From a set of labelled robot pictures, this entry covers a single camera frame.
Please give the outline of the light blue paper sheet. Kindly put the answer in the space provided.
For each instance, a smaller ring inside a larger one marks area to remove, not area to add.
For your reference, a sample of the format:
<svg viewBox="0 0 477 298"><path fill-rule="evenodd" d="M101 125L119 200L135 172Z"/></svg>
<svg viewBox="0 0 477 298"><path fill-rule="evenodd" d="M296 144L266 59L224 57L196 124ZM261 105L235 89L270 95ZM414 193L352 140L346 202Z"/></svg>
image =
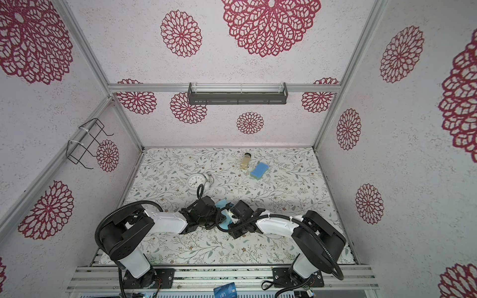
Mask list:
<svg viewBox="0 0 477 298"><path fill-rule="evenodd" d="M222 209L225 207L229 202L226 199L223 199L216 203L216 207L218 209ZM222 216L219 219L219 226L225 230L228 229L228 225L232 223L232 214L229 212L228 209L225 209L221 212Z"/></svg>

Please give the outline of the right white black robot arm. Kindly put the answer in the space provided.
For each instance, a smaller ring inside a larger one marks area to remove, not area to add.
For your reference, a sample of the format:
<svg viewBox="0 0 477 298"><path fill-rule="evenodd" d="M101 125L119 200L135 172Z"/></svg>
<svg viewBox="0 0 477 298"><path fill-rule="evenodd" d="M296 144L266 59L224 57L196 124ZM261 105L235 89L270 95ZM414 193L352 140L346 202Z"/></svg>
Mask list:
<svg viewBox="0 0 477 298"><path fill-rule="evenodd" d="M344 280L338 259L347 243L345 237L315 211L303 216L274 214L263 208L252 210L245 202L228 203L216 215L216 227L233 238L246 233L288 237L299 248L290 272L308 279L317 271Z"/></svg>

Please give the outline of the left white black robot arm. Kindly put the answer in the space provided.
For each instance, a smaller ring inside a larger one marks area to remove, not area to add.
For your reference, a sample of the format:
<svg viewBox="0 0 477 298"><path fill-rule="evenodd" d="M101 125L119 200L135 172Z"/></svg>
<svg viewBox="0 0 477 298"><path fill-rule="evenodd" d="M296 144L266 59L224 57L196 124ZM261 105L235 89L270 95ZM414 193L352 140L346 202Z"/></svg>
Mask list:
<svg viewBox="0 0 477 298"><path fill-rule="evenodd" d="M154 201L132 202L107 215L98 224L94 239L120 269L140 279L152 271L151 263L140 249L149 233L185 235L198 228L210 229L216 225L218 211L208 196L178 212L165 212Z"/></svg>

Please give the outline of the white alarm clock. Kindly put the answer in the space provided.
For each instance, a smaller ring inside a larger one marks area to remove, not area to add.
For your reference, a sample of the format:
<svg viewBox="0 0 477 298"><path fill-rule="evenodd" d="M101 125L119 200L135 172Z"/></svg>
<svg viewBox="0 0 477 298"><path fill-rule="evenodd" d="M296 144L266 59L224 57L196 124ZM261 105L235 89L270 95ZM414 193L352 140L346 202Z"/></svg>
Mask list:
<svg viewBox="0 0 477 298"><path fill-rule="evenodd" d="M214 178L207 173L196 173L188 177L186 184L191 191L196 191L200 185L203 185L203 194L206 194L214 184Z"/></svg>

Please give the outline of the blue green sponge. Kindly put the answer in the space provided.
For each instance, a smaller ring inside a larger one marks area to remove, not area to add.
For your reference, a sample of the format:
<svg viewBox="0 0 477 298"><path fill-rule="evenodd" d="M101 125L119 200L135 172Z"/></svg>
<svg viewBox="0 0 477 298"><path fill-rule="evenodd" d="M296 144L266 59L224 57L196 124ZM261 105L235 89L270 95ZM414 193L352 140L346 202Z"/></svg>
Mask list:
<svg viewBox="0 0 477 298"><path fill-rule="evenodd" d="M259 162L253 171L250 172L251 177L256 180L260 180L263 175L267 172L269 166L265 163Z"/></svg>

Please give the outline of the small yellow liquid jar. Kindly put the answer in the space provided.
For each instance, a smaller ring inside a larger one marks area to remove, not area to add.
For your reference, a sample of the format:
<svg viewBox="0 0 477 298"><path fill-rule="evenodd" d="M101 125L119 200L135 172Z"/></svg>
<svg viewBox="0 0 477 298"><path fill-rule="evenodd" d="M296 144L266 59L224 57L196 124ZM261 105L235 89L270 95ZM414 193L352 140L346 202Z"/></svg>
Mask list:
<svg viewBox="0 0 477 298"><path fill-rule="evenodd" d="M249 167L250 167L251 159L252 159L252 154L245 153L244 156L243 156L243 159L241 161L240 168L242 170L248 170Z"/></svg>

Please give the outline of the blue card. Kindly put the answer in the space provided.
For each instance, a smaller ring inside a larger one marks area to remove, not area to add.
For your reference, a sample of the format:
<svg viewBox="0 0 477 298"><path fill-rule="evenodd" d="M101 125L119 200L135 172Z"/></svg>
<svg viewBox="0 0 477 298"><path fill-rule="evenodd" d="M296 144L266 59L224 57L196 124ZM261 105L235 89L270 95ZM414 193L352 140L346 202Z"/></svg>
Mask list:
<svg viewBox="0 0 477 298"><path fill-rule="evenodd" d="M238 298L236 284L228 283L214 288L214 298Z"/></svg>

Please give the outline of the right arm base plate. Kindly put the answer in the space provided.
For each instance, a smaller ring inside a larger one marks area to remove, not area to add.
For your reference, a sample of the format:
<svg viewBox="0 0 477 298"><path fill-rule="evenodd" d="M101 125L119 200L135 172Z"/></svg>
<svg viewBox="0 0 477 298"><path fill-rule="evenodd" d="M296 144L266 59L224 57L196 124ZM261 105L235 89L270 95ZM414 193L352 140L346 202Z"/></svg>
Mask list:
<svg viewBox="0 0 477 298"><path fill-rule="evenodd" d="M324 287L324 279L320 271L313 273L309 278L302 278L300 275L293 273L291 268L276 267L272 269L272 276L274 288L289 288L305 281L310 288Z"/></svg>

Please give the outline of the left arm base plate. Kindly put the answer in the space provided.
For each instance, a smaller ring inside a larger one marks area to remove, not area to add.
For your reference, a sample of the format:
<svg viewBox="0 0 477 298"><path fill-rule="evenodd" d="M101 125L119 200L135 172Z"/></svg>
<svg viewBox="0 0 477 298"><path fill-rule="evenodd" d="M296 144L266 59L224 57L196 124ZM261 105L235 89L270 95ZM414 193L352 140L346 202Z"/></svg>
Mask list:
<svg viewBox="0 0 477 298"><path fill-rule="evenodd" d="M121 283L124 289L171 289L174 277L175 270L172 268L150 268L140 278L134 278L127 270Z"/></svg>

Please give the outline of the black wall shelf rack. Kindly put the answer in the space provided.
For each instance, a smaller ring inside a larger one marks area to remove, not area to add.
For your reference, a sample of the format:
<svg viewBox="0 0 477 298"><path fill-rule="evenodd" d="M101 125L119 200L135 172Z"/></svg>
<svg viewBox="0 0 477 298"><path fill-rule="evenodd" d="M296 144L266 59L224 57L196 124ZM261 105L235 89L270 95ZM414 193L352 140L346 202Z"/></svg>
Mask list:
<svg viewBox="0 0 477 298"><path fill-rule="evenodd" d="M288 101L285 83L271 86L259 85L209 85L190 83L188 102L193 106L224 105L285 105Z"/></svg>

